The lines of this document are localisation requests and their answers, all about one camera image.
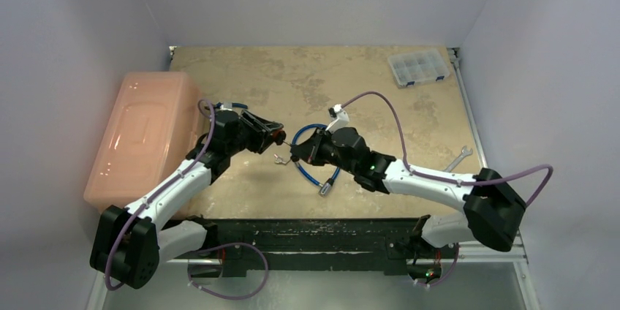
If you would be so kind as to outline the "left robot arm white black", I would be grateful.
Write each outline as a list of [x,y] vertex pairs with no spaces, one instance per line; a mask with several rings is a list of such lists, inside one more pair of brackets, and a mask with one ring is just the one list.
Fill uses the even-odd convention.
[[212,110],[208,132],[170,176],[125,207],[111,205],[101,213],[90,266],[102,272],[105,286],[114,291],[123,286],[140,289],[161,262],[187,252],[211,257],[218,238],[206,227],[193,221],[165,225],[229,168],[233,156],[242,151],[262,154],[285,138],[283,124],[248,110]]

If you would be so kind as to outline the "orange black padlock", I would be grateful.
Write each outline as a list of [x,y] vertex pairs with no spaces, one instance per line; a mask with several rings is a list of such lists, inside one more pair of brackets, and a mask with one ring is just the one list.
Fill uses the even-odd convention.
[[286,132],[284,130],[279,130],[273,134],[273,142],[276,145],[284,144],[286,140]]

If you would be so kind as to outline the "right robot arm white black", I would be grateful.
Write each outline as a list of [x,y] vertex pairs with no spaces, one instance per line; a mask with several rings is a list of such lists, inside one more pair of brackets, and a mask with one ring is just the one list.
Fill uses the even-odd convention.
[[410,246],[421,257],[464,241],[508,252],[526,210],[525,201],[494,170],[455,174],[406,165],[394,156],[372,151],[352,127],[334,133],[318,129],[309,139],[293,144],[290,153],[295,162],[333,165],[348,172],[370,192],[420,197],[454,209],[450,215],[428,217],[421,230],[412,234]]

